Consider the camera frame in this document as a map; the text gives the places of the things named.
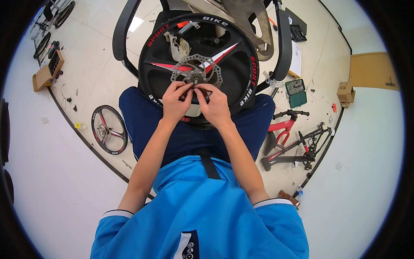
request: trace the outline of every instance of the cardboard box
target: cardboard box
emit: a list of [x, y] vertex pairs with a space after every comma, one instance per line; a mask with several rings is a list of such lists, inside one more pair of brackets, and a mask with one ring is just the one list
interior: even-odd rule
[[52, 74], [49, 67], [44, 65], [33, 75], [33, 90], [35, 92], [40, 91], [44, 86], [52, 85]]
[[49, 61], [49, 69], [51, 71], [51, 74], [53, 75], [52, 78], [55, 79], [56, 76], [58, 75], [59, 70], [62, 68], [63, 63], [65, 62], [65, 60], [63, 59], [62, 53], [60, 52], [60, 50], [56, 50], [53, 55], [52, 58]]
[[283, 190], [280, 190], [277, 196], [279, 198], [285, 198], [285, 199], [290, 200], [295, 207], [297, 207], [301, 204], [298, 200], [296, 200], [295, 198], [293, 198], [289, 194], [285, 193]]
[[344, 108], [348, 108], [349, 103], [348, 102], [341, 102], [341, 106], [344, 107]]
[[337, 96], [340, 102], [354, 102], [355, 91], [352, 82], [340, 82]]

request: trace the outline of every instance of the tiled floor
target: tiled floor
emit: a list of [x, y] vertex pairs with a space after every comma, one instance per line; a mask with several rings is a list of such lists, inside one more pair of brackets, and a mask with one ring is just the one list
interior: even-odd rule
[[[60, 77], [53, 93], [59, 102], [63, 96], [72, 98], [71, 103], [66, 103], [65, 113], [73, 123], [81, 122], [87, 128], [82, 130], [82, 135], [93, 144], [96, 150], [107, 159], [116, 169], [126, 177], [130, 177], [135, 165], [132, 153], [132, 145], [128, 144], [126, 150], [120, 155], [110, 155], [103, 151], [96, 143], [91, 131], [91, 116], [94, 109], [100, 105], [111, 105], [119, 110], [118, 98], [123, 90], [137, 85], [137, 79], [133, 77], [117, 61], [112, 53], [112, 35], [123, 10], [126, 0], [77, 0], [76, 6], [70, 17], [59, 29], [51, 29], [51, 40], [59, 40], [63, 47], [62, 54], [65, 58], [63, 65], [64, 74]], [[350, 66], [349, 48], [336, 27], [334, 19], [317, 0], [286, 0], [283, 8], [287, 7], [297, 14], [308, 25], [308, 41], [299, 43], [302, 47], [302, 78], [308, 87], [308, 103], [298, 110], [310, 112], [310, 116], [299, 116], [291, 130], [291, 136], [287, 143], [297, 139], [297, 131], [308, 133], [316, 129], [316, 126], [324, 121], [328, 126], [334, 127], [339, 112], [332, 111], [332, 104], [338, 107], [336, 90], [339, 82], [347, 81]], [[267, 8], [269, 16], [276, 21], [274, 6]], [[153, 30], [158, 13], [162, 11], [159, 1], [142, 0], [135, 14], [143, 20], [143, 23], [134, 31], [128, 33], [127, 53], [128, 58], [138, 64], [141, 48]], [[275, 54], [271, 60], [260, 63], [260, 80], [264, 79], [263, 71], [271, 71], [277, 62], [277, 34], [273, 32], [275, 41]], [[271, 89], [264, 90], [270, 94]], [[289, 109], [285, 89], [280, 89], [274, 98], [276, 113]], [[328, 123], [330, 116], [333, 122]], [[303, 154], [299, 148], [298, 155]], [[295, 155], [296, 149], [292, 149], [287, 155]], [[263, 153], [260, 152], [256, 161], [262, 172], [266, 190], [271, 197], [277, 195], [280, 189], [293, 194], [296, 186], [304, 181], [306, 173], [303, 165], [291, 168], [290, 164], [277, 164], [270, 172], [265, 172], [259, 163]]]

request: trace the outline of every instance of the black strap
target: black strap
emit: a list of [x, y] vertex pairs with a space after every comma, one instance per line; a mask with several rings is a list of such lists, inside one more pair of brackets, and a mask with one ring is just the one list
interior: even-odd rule
[[204, 165], [204, 169], [206, 170], [208, 178], [211, 179], [221, 179], [219, 173], [217, 172], [216, 167], [214, 166], [213, 161], [211, 160], [210, 156], [207, 155], [204, 149], [199, 150], [201, 162]]

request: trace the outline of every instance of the handlebar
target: handlebar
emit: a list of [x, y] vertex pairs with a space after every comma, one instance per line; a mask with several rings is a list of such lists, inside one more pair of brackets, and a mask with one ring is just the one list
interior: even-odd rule
[[295, 118], [297, 118], [298, 117], [297, 116], [298, 114], [309, 116], [309, 112], [307, 112], [307, 111], [287, 110], [287, 111], [280, 112], [278, 114], [273, 115], [273, 119], [280, 118], [280, 117], [282, 117], [284, 115], [294, 116]]

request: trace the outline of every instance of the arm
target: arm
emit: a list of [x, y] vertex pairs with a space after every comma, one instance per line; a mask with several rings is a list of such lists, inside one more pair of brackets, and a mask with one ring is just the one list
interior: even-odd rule
[[[198, 88], [213, 91], [209, 104], [206, 103], [203, 93]], [[269, 199], [259, 169], [230, 118], [227, 96], [209, 84], [199, 84], [194, 91], [204, 117], [220, 132], [229, 153], [234, 175], [241, 188], [247, 193], [250, 202], [255, 204]]]
[[[185, 85], [184, 82], [173, 82], [162, 97], [164, 116], [132, 171], [127, 190], [118, 206], [119, 210], [136, 213], [144, 206], [161, 166], [171, 133], [191, 106], [192, 86], [192, 84]], [[179, 101], [179, 97], [185, 92], [187, 92], [185, 101]]]

